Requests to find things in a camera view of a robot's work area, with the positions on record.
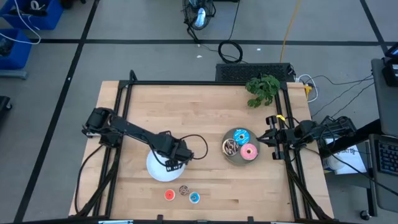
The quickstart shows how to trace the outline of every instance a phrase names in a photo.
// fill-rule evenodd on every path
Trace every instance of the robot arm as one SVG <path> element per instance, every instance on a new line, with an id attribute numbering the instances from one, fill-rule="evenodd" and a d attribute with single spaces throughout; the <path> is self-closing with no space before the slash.
<path id="1" fill-rule="evenodd" d="M 95 108 L 82 132 L 85 135 L 99 134 L 99 143 L 107 147 L 119 147 L 123 136 L 148 144 L 151 150 L 169 159 L 165 163 L 167 171 L 179 169 L 193 159 L 193 152 L 187 148 L 185 141 L 173 137 L 170 131 L 152 133 L 126 121 L 108 108 Z"/>

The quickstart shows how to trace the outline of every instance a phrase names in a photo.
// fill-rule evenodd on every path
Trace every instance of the donut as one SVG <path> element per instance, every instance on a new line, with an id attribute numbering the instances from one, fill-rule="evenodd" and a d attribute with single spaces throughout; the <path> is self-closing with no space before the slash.
<path id="1" fill-rule="evenodd" d="M 234 140 L 240 146 L 243 146 L 244 144 L 246 144 L 250 141 L 250 134 L 245 129 L 237 129 L 234 132 Z"/>
<path id="2" fill-rule="evenodd" d="M 187 186 L 183 185 L 180 187 L 179 192 L 181 195 L 186 196 L 189 193 L 189 188 Z"/>
<path id="3" fill-rule="evenodd" d="M 190 201 L 191 203 L 198 203 L 199 200 L 200 200 L 200 195 L 199 195 L 198 192 L 192 192 L 192 193 L 189 195 L 189 201 Z"/>
<path id="4" fill-rule="evenodd" d="M 168 189 L 166 190 L 166 192 L 164 193 L 164 198 L 168 201 L 172 201 L 175 198 L 175 192 L 172 189 Z"/>
<path id="5" fill-rule="evenodd" d="M 223 153 L 227 156 L 235 155 L 239 150 L 239 145 L 234 139 L 227 139 L 223 143 Z"/>
<path id="6" fill-rule="evenodd" d="M 241 148 L 241 156 L 247 161 L 252 161 L 258 155 L 257 148 L 250 143 L 244 144 Z"/>

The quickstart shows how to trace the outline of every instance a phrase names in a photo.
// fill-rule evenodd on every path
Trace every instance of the artificial plant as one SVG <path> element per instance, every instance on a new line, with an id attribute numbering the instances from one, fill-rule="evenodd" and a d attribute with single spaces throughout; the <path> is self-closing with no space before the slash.
<path id="1" fill-rule="evenodd" d="M 261 75 L 260 78 L 252 78 L 246 83 L 246 89 L 248 92 L 257 95 L 257 98 L 248 100 L 248 106 L 257 108 L 264 100 L 264 105 L 270 105 L 279 87 L 278 79 L 272 75 Z"/>

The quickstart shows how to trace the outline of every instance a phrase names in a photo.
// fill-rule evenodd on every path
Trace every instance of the wooden table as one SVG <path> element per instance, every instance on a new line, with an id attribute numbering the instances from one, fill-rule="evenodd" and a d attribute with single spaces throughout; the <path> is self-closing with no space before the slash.
<path id="1" fill-rule="evenodd" d="M 103 82 L 96 106 L 113 108 L 117 86 L 118 82 Z M 294 117 L 311 119 L 302 84 L 288 83 L 288 87 Z M 284 161 L 272 160 L 273 148 L 261 144 L 259 157 L 247 166 L 235 166 L 221 153 L 221 140 L 231 128 L 248 128 L 257 136 L 269 129 L 265 118 L 277 114 L 275 103 L 250 109 L 246 102 L 252 97 L 244 86 L 134 85 L 128 121 L 154 133 L 171 130 L 176 138 L 201 134 L 208 142 L 209 153 L 200 161 L 191 161 L 175 181 L 163 183 L 147 172 L 148 146 L 125 137 L 111 218 L 154 220 L 163 214 L 165 220 L 245 221 L 253 216 L 256 221 L 293 221 Z M 83 160 L 98 147 L 98 141 L 99 138 L 87 141 Z M 196 156 L 205 152 L 199 138 L 188 138 L 187 145 Z M 314 142 L 308 147 L 318 150 Z M 332 217 L 321 160 L 306 150 L 301 155 L 307 189 Z M 103 156 L 104 150 L 95 154 L 83 170 L 79 208 L 98 186 Z M 200 202 L 192 204 L 187 196 L 181 196 L 181 185 L 198 192 Z M 172 202 L 164 199 L 167 189 L 176 191 Z M 304 217 L 302 196 L 297 188 L 296 191 Z M 105 192 L 100 214 L 104 213 L 108 191 Z"/>

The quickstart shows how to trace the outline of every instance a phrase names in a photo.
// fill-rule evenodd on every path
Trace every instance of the yellow cable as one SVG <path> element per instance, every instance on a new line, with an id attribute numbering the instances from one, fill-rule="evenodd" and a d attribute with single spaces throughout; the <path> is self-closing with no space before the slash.
<path id="1" fill-rule="evenodd" d="M 280 53 L 279 63 L 282 63 L 282 59 L 283 59 L 283 57 L 284 57 L 286 39 L 287 39 L 287 36 L 289 35 L 289 31 L 290 31 L 290 28 L 292 27 L 292 24 L 293 24 L 294 18 L 296 17 L 297 11 L 299 10 L 300 3 L 301 3 L 301 0 L 297 0 L 297 4 L 296 4 L 296 6 L 294 7 L 293 16 L 292 16 L 292 18 L 290 19 L 290 23 L 289 23 L 289 26 L 288 26 L 288 28 L 287 28 L 286 34 L 285 34 L 284 43 L 282 44 L 282 51 L 281 51 L 281 53 Z"/>

